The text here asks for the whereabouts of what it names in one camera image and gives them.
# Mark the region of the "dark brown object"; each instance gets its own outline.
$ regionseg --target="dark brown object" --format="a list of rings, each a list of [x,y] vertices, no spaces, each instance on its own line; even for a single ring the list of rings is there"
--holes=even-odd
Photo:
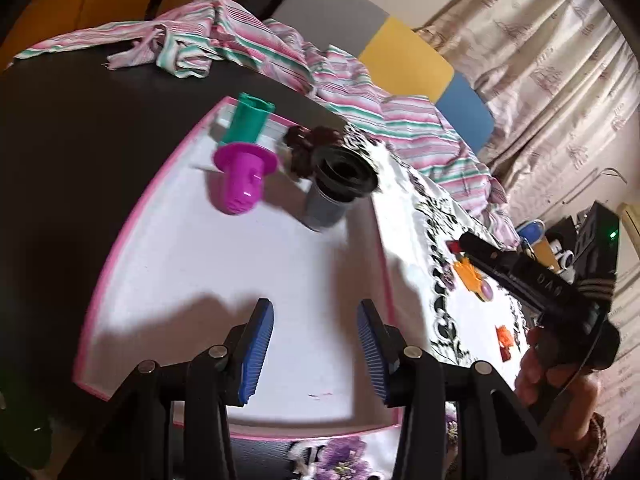
[[[344,133],[326,126],[309,130],[304,126],[292,126],[284,136],[284,143],[291,148],[291,173],[300,178],[313,174],[311,155],[319,146],[339,144]]]

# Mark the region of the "blue cushion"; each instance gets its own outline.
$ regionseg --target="blue cushion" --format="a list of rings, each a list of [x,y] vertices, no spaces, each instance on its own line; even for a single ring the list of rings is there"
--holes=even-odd
[[[454,74],[435,105],[475,153],[494,130],[494,117],[489,108],[460,72]]]

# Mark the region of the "hand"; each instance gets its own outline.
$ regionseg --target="hand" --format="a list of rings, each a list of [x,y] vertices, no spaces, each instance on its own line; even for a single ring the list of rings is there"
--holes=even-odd
[[[549,370],[543,370],[535,349],[541,330],[536,327],[527,333],[527,342],[530,348],[522,357],[520,372],[515,382],[516,395],[525,406],[530,406],[538,400],[538,384],[543,374],[549,384],[560,388],[578,367],[573,364],[559,365]],[[588,444],[589,423],[600,394],[600,381],[593,373],[581,372],[569,384],[567,390],[573,398],[562,420],[551,430],[549,439],[553,446],[564,447],[574,453],[580,453]]]

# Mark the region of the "metal screw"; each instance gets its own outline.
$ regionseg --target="metal screw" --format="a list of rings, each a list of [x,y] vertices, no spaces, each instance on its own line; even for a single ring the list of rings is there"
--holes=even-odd
[[[417,346],[405,346],[403,352],[410,359],[419,359],[422,355],[422,349]]]
[[[147,359],[145,361],[142,361],[139,365],[138,365],[138,371],[141,374],[150,374],[151,372],[153,372],[156,369],[156,363],[153,362],[151,359]]]
[[[222,359],[226,355],[226,346],[215,345],[209,348],[209,355],[214,359]]]
[[[494,369],[487,361],[478,361],[474,368],[481,375],[489,375]]]

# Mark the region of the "purple flower print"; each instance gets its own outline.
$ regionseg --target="purple flower print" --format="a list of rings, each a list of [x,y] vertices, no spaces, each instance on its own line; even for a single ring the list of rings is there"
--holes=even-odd
[[[445,263],[442,266],[442,283],[450,290],[453,291],[456,288],[456,281],[453,278],[453,270],[451,270],[451,265],[449,262]]]
[[[361,460],[367,444],[358,436],[334,438],[320,451],[315,480],[367,480],[369,463]]]
[[[446,404],[444,422],[447,433],[447,449],[452,449],[458,444],[458,416],[456,408],[451,402]]]

